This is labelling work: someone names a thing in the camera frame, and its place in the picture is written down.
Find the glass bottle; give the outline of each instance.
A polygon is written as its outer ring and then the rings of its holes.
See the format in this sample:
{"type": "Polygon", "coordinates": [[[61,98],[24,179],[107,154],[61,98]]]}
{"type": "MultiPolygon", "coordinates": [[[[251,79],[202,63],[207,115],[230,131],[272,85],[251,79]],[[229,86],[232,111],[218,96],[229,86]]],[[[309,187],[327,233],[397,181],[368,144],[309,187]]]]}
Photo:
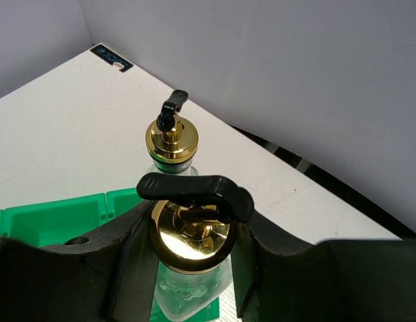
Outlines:
{"type": "MultiPolygon", "coordinates": [[[[199,135],[189,120],[176,113],[187,98],[186,92],[174,91],[164,102],[157,120],[149,125],[146,143],[153,165],[147,172],[199,175],[192,166],[199,135]]],[[[201,274],[175,272],[159,262],[154,299],[168,319],[180,322],[216,299],[231,281],[229,256],[218,266],[201,274]]]]}

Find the table top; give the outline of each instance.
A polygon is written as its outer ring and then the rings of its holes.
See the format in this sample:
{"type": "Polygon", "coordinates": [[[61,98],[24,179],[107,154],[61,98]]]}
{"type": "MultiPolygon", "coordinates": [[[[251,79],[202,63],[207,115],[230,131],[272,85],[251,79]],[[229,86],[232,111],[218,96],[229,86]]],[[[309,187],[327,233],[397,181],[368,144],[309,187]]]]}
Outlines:
{"type": "MultiPolygon", "coordinates": [[[[0,99],[0,209],[136,186],[152,164],[146,128],[171,92],[137,66],[120,72],[87,51],[0,99]]],[[[395,238],[192,101],[181,115],[199,131],[200,174],[245,187],[295,236],[395,238]]]]}

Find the green plastic bin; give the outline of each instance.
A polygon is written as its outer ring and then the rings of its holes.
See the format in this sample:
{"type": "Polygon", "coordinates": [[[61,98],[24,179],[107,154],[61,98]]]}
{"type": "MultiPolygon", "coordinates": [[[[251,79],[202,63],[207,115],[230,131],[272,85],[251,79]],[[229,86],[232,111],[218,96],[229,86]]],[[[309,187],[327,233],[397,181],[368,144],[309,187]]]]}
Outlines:
{"type": "MultiPolygon", "coordinates": [[[[42,247],[64,244],[130,210],[141,201],[135,188],[0,210],[0,236],[42,247]]],[[[219,317],[219,299],[187,319],[206,322],[219,317]]],[[[150,322],[168,320],[153,300],[150,322]]]]}

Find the black lever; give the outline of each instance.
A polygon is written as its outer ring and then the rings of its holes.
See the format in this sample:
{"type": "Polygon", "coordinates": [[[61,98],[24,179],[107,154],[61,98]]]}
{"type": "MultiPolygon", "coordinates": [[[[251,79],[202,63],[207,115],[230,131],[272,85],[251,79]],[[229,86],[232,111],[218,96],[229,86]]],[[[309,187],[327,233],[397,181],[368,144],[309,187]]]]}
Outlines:
{"type": "Polygon", "coordinates": [[[224,176],[174,176],[149,173],[136,192],[147,200],[169,200],[183,207],[217,205],[219,220],[246,223],[254,212],[250,193],[224,176]]]}
{"type": "Polygon", "coordinates": [[[172,92],[169,99],[163,103],[162,110],[157,117],[157,127],[162,132],[168,132],[175,126],[174,114],[179,113],[186,103],[189,94],[180,89],[172,92]]]}

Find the black label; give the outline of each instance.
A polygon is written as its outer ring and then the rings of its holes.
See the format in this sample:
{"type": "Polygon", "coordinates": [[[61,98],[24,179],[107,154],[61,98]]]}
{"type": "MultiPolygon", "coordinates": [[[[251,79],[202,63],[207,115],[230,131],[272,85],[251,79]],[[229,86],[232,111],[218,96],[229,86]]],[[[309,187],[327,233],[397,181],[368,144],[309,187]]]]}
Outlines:
{"type": "Polygon", "coordinates": [[[111,49],[108,49],[104,45],[96,45],[92,49],[90,49],[92,53],[96,56],[101,57],[106,61],[108,64],[112,66],[118,67],[121,72],[125,72],[130,69],[133,64],[128,62],[125,58],[121,57],[120,55],[113,52],[111,49]]]}

